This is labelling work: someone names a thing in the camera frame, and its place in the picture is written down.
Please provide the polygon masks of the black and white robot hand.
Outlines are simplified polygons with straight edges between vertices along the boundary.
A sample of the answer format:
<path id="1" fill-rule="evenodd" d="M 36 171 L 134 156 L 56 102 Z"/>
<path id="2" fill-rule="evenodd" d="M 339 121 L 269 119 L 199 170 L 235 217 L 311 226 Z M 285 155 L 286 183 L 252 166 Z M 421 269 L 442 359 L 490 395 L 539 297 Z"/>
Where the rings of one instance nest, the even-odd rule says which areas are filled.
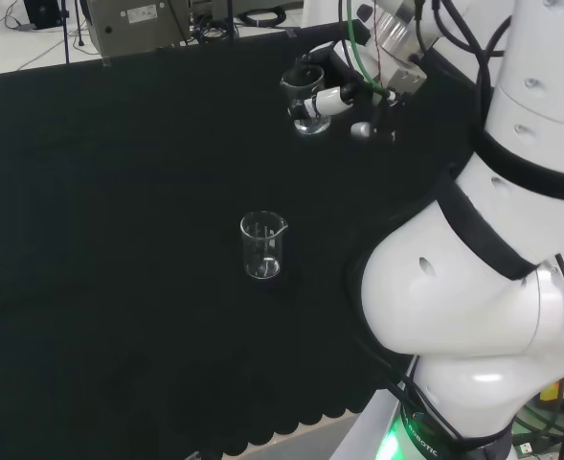
<path id="1" fill-rule="evenodd" d="M 350 134 L 359 139 L 382 135 L 393 141 L 395 131 L 384 129 L 384 120 L 400 102 L 391 90 L 377 90 L 351 62 L 346 40 L 330 41 L 298 57 L 282 75 L 280 85 L 287 98 L 287 112 L 303 136 L 325 132 L 332 119 L 350 111 L 357 100 L 367 97 L 373 105 L 372 118 L 357 122 Z"/>

